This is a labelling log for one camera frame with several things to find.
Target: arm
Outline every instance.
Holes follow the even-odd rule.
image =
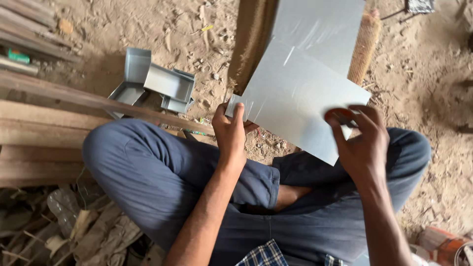
[[[411,252],[396,222],[386,184],[389,135],[379,113],[366,106],[350,106],[362,135],[346,141],[340,124],[327,120],[337,142],[340,163],[353,179],[361,197],[369,260],[372,266],[410,266]]]
[[[223,215],[246,163],[243,104],[235,107],[232,122],[224,116],[225,107],[220,105],[212,120],[220,149],[217,168],[179,231],[164,266],[209,264]]]

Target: left hand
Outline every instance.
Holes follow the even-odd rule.
[[[242,170],[246,164],[244,151],[246,133],[243,126],[245,106],[243,103],[236,104],[231,121],[225,116],[227,106],[228,103],[219,105],[212,119],[215,138],[220,149],[219,163],[235,167],[235,170]]]

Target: navy blue pants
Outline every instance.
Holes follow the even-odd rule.
[[[387,183],[398,211],[429,162],[430,145],[414,131],[388,132]],[[110,198],[168,251],[212,176],[219,150],[141,120],[122,119],[94,129],[84,142],[83,158]],[[313,190],[275,215],[238,210],[239,204],[273,209],[279,184]],[[321,265],[326,254],[351,264],[366,250],[361,200],[339,163],[332,167],[306,152],[275,158],[272,167],[247,161],[210,264],[235,265],[270,239],[289,261]]]

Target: soil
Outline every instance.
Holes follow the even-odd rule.
[[[74,26],[64,38],[75,44],[83,62],[43,62],[40,78],[107,97],[123,80],[125,49],[130,46],[151,50],[158,65],[195,74],[196,101],[181,117],[209,122],[224,101],[237,0],[46,1]],[[403,8],[401,0],[368,4],[381,17]],[[427,225],[459,234],[473,229],[473,135],[456,131],[467,123],[473,126],[473,90],[465,82],[472,75],[473,55],[462,13],[459,0],[438,0],[433,14],[404,23],[399,20],[409,15],[384,20],[365,78],[364,85],[374,83],[367,88],[373,94],[370,105],[382,110],[385,123],[419,131],[432,146],[431,164],[398,215],[411,241]],[[199,31],[207,25],[213,28]],[[3,93],[10,100],[108,117],[54,99]],[[146,106],[161,110],[156,100]],[[273,157],[294,148],[260,129],[248,135],[245,151],[250,159],[271,164]]]

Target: person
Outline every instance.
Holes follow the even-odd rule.
[[[244,107],[212,120],[218,148],[122,119],[84,141],[86,167],[156,244],[166,266],[343,265],[368,247],[372,266],[411,265],[395,219],[430,159],[421,134],[386,129],[370,107],[350,106],[361,135],[329,119],[339,161],[306,152],[247,160]]]

